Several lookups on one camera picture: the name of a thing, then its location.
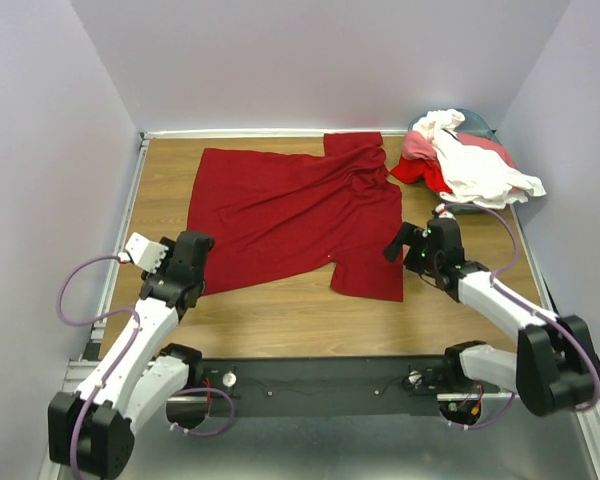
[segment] gray floor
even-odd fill
[[[485,416],[500,408],[490,399]],[[221,419],[208,420],[220,422]],[[544,419],[522,404],[485,430],[407,415],[239,419],[208,439],[145,426],[121,480],[594,479],[575,418]]]

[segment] gray wall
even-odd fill
[[[561,313],[600,354],[600,1],[574,0],[498,132],[548,195],[518,208]]]
[[[109,252],[138,136],[66,0],[0,1],[0,480],[37,478],[46,406],[85,331],[62,277]],[[68,309],[93,313],[96,272]]]
[[[498,126],[568,0],[72,0],[139,129]]]

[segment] wooden tabletop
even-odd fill
[[[401,137],[385,137],[387,166],[400,157]],[[322,155],[321,138],[152,140],[129,234],[175,239],[186,228],[187,209],[202,151],[207,147]],[[439,200],[424,185],[402,185],[403,218],[425,225]],[[505,218],[513,224],[510,211]],[[509,262],[512,245],[490,215],[459,217],[467,258],[490,268]],[[513,343],[488,320],[417,275],[405,271],[403,303],[340,295],[329,288],[333,265],[263,285],[202,297],[167,338],[206,357],[392,355],[442,353],[445,347],[484,340],[496,348]],[[538,294],[524,254],[501,279],[534,302]],[[112,307],[134,305],[137,268],[120,269]],[[108,320],[100,355],[106,354],[127,318]]]

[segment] laundry pile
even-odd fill
[[[379,133],[324,136],[324,157],[205,149],[187,228],[215,241],[206,293],[335,263],[331,287],[402,301],[401,259],[382,255],[402,224]]]
[[[546,194],[540,179],[520,173],[501,145],[457,133],[464,120],[457,110],[429,112],[405,136],[400,163],[391,174],[404,183],[424,178],[443,200],[487,208]]]

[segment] dark red fabric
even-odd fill
[[[187,228],[216,240],[206,293],[335,262],[334,290],[402,301],[400,260],[390,263],[382,255],[402,222],[401,193],[387,181],[382,136],[325,135],[324,149],[324,157],[203,152]]]
[[[463,145],[475,145],[493,150],[507,165],[513,168],[516,166],[507,149],[498,143],[467,133],[459,133],[458,140]],[[391,169],[391,175],[402,183],[415,183],[424,178],[429,190],[452,193],[442,176],[436,151],[418,132],[408,132],[405,136],[400,162]]]

